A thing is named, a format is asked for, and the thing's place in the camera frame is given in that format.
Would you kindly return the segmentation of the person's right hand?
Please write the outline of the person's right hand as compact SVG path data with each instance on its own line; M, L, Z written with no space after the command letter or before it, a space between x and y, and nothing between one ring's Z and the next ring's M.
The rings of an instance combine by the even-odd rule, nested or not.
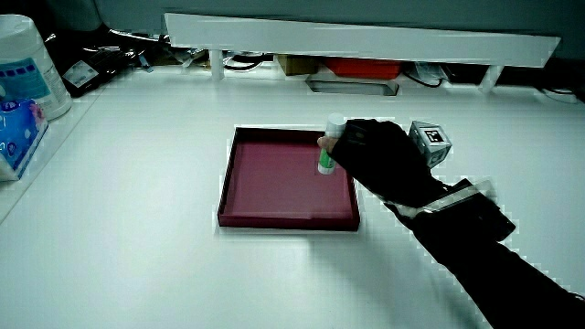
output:
M352 119L339 138L323 136L317 144L387 202L423 207L448 192L449 187L432 176L416 144L394 122Z

